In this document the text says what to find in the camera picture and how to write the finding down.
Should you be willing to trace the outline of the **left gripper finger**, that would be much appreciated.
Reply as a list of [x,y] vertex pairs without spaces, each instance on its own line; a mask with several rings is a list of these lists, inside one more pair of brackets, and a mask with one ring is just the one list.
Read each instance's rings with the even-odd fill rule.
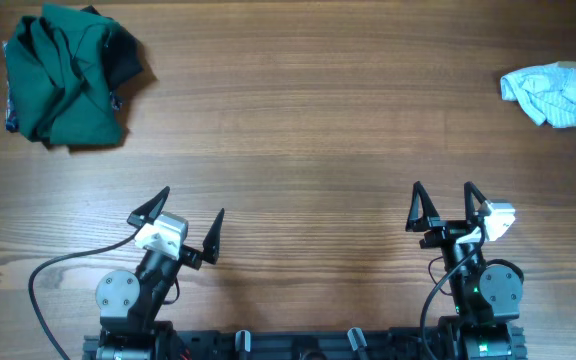
[[213,221],[208,233],[206,234],[203,245],[202,260],[204,262],[216,265],[220,254],[221,229],[224,220],[225,209],[222,208],[215,220]]
[[170,187],[164,187],[156,196],[148,200],[131,212],[132,223],[153,223],[161,214],[167,198],[170,193]]

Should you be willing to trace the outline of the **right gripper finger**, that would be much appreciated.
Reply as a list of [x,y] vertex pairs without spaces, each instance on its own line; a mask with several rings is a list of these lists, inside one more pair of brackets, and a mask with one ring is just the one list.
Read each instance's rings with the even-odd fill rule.
[[428,231],[436,227],[440,216],[429,194],[420,181],[413,184],[411,205],[406,221],[406,231]]
[[477,217],[477,210],[474,206],[474,199],[480,205],[483,205],[487,198],[481,193],[476,185],[468,181],[464,184],[464,204],[465,204],[465,218],[470,222],[475,222]]

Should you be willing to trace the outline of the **light blue striped baby pants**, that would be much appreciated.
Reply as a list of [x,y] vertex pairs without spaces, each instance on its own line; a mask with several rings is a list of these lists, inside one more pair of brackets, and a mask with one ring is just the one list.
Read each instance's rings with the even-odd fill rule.
[[517,102],[537,125],[576,127],[576,69],[557,62],[522,68],[500,79],[501,98]]

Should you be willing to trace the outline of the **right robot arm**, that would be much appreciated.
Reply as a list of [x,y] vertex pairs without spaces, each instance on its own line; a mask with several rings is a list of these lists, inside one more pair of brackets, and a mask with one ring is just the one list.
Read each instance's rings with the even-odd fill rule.
[[[471,182],[464,184],[465,218],[443,220],[420,182],[413,184],[405,230],[420,232],[422,249],[439,249],[445,274],[424,301],[419,325],[420,359],[524,359],[520,317],[523,271],[504,259],[487,260],[483,247],[499,240],[516,220],[505,200],[491,200]],[[450,287],[456,314],[427,326],[430,305]]]

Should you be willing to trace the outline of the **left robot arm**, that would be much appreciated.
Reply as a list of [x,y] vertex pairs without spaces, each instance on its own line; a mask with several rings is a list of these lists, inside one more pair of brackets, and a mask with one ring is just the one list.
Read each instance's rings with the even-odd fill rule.
[[171,288],[178,288],[177,275],[184,266],[198,270],[216,264],[225,211],[220,210],[202,243],[201,250],[184,244],[188,221],[164,210],[170,188],[164,187],[151,200],[133,210],[127,223],[136,228],[133,241],[145,251],[133,272],[117,270],[105,275],[96,289],[100,309],[99,339],[84,349],[85,359],[180,360],[190,351],[170,321],[157,314],[168,303]]

